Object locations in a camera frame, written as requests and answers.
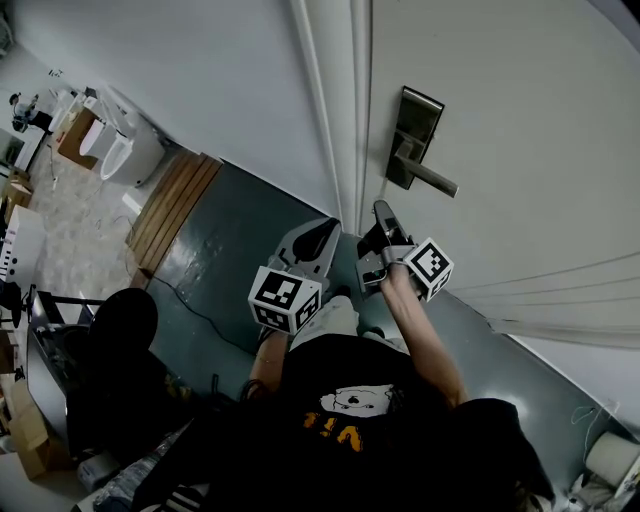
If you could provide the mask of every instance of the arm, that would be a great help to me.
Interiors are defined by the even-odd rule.
[[[451,406],[468,400],[462,377],[427,318],[404,265],[392,265],[380,283],[384,299],[407,343],[413,365],[423,379],[437,387]]]
[[[259,380],[269,391],[277,391],[282,379],[287,345],[287,334],[280,331],[272,332],[260,345],[249,378]]]

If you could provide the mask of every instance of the hand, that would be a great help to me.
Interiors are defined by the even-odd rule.
[[[409,280],[409,269],[407,266],[400,263],[392,263],[389,266],[387,277],[380,283],[380,289],[384,294],[411,290],[411,281]]]

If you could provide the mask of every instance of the tiled floor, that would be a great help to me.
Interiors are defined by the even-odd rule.
[[[168,151],[159,168],[174,155]],[[102,181],[96,170],[80,167],[48,146],[42,147],[29,174],[34,186],[29,208],[42,214],[47,231],[34,277],[38,289],[106,299],[128,287],[136,270],[125,243],[136,218],[122,202],[129,187]]]

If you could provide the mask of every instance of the floor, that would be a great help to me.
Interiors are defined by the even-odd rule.
[[[124,188],[101,185],[95,173],[55,157],[54,188],[46,147],[31,174],[36,189],[32,207],[45,216],[48,231],[38,286],[95,298],[127,286],[135,267],[124,241],[135,215],[122,204]],[[212,375],[218,374],[220,391],[237,396],[257,349],[258,327],[246,300],[255,271],[267,263],[289,229],[319,216],[226,164],[191,212],[157,274],[191,308],[213,319],[220,335],[189,312],[168,286],[152,280],[148,291],[160,320],[151,350],[195,391],[208,393]],[[359,298],[356,243],[349,236],[340,240],[329,275],[332,287],[351,286],[361,326],[378,325],[387,336],[398,335],[380,296],[366,302]],[[582,468],[589,427],[589,421],[572,424],[571,416],[577,407],[598,405],[520,345],[493,333],[481,316],[448,293],[441,292],[426,310],[470,395],[514,403],[554,486],[560,492],[567,489]],[[605,416],[591,429],[589,443],[605,428],[623,433]]]
[[[136,189],[138,195],[150,194],[155,176],[175,152],[167,152],[154,176]],[[29,208],[42,214],[47,231],[34,276],[38,289],[106,299],[128,287],[136,265],[125,240],[137,215],[122,196],[131,187],[102,181],[96,170],[80,167],[45,145],[29,174],[34,187]]]
[[[196,311],[212,318],[224,341],[195,317],[163,283],[148,290],[160,310],[152,351],[197,391],[237,396],[257,349],[257,326],[246,297],[255,270],[267,262],[281,237],[319,214],[231,165],[225,165],[183,226],[158,276],[176,287]],[[329,275],[332,287],[348,284],[362,326],[399,333],[381,296],[363,302],[357,293],[353,237],[343,236]],[[589,421],[572,424],[577,407],[598,405],[508,337],[493,333],[484,319],[452,295],[440,293],[426,310],[459,365],[473,398],[514,403],[522,428],[535,446],[554,486],[562,493],[582,469]],[[589,442],[604,430],[624,433],[602,414]]]

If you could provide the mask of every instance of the cardboard box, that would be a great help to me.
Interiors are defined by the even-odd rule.
[[[9,422],[11,439],[20,463],[30,480],[47,471],[71,469],[73,462],[64,445],[47,430],[40,410],[29,394],[26,380],[19,380],[11,388],[15,411]]]
[[[4,220],[7,224],[9,224],[11,214],[16,205],[27,208],[32,196],[33,187],[29,183],[29,175],[18,169],[11,171],[2,190],[2,200],[7,201],[7,209],[4,214]]]
[[[60,132],[60,135],[56,136],[56,141],[60,141],[58,143],[58,153],[85,169],[91,170],[98,162],[98,159],[88,155],[82,156],[80,154],[80,145],[87,133],[89,133],[93,122],[98,118],[91,110],[84,107],[77,114],[70,112],[68,116],[76,117],[69,123],[65,120],[56,132],[56,134]]]

